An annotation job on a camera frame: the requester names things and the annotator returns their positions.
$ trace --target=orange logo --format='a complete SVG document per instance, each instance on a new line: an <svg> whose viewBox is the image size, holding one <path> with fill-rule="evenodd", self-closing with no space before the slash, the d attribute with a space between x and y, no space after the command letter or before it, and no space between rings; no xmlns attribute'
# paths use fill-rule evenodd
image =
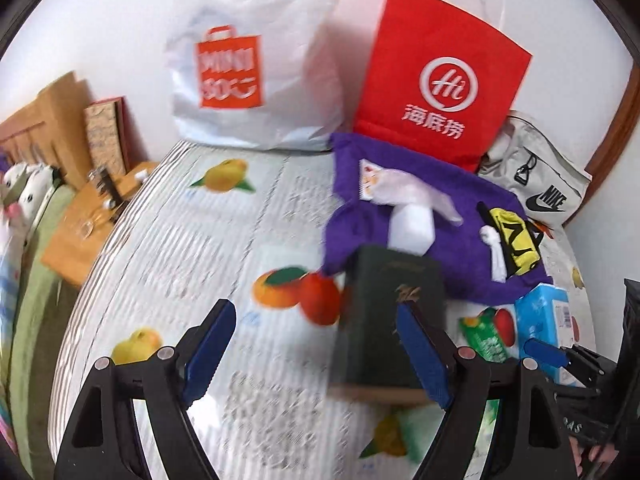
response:
<svg viewBox="0 0 640 480"><path fill-rule="evenodd" d="M203 108L262 105L259 36L236 36L232 25L212 28L196 46Z"/></svg>

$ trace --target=white bag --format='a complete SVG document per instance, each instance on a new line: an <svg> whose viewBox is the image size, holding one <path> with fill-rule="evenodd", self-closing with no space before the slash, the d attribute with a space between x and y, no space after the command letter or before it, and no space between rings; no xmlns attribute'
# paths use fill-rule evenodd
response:
<svg viewBox="0 0 640 480"><path fill-rule="evenodd" d="M325 150L342 89L324 22L337 0L174 0L166 45L180 136Z"/></svg>
<svg viewBox="0 0 640 480"><path fill-rule="evenodd" d="M527 216L561 227L580 207L591 175L568 160L535 126L510 111L478 175L516 194Z"/></svg>

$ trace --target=blue gripper pad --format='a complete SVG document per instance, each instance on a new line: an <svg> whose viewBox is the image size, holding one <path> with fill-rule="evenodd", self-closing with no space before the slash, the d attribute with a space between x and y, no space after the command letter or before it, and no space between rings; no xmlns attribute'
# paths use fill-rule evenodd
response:
<svg viewBox="0 0 640 480"><path fill-rule="evenodd" d="M182 402L190 407L207 393L220 359L236 329L236 308L229 300L220 310L185 368Z"/></svg>
<svg viewBox="0 0 640 480"><path fill-rule="evenodd" d="M411 309L404 303L398 306L396 329L422 387L431 400L446 410L453 400L449 393L446 368L411 313Z"/></svg>
<svg viewBox="0 0 640 480"><path fill-rule="evenodd" d="M539 339L527 339L522 349L536 361L553 366L554 368L562 368L569 364L569 358L564 350L540 341Z"/></svg>

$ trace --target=wooden nightstand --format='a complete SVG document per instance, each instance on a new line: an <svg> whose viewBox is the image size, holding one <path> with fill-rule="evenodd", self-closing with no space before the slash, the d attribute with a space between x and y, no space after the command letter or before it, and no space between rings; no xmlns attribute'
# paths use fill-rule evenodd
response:
<svg viewBox="0 0 640 480"><path fill-rule="evenodd" d="M157 162L143 162L126 175L114 178L120 194L130 200L140 188L135 174L142 170L151 173L157 165ZM98 196L94 185L86 184L66 208L64 218L40 259L43 264L75 286L84 283L113 229L113 224L104 220L106 215L100 214L103 201L104 197ZM81 226L96 216L100 220L95 222L91 234L83 237Z"/></svg>

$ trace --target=nike logo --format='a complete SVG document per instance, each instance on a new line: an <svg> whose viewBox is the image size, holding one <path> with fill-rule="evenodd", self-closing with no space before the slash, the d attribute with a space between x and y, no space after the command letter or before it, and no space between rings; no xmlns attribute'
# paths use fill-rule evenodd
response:
<svg viewBox="0 0 640 480"><path fill-rule="evenodd" d="M563 195L554 186L549 186L549 189L544 193L539 193L527 198L525 204L531 211L539 211L542 213L564 213L565 211L560 209L560 206L565 200L565 195Z"/></svg>

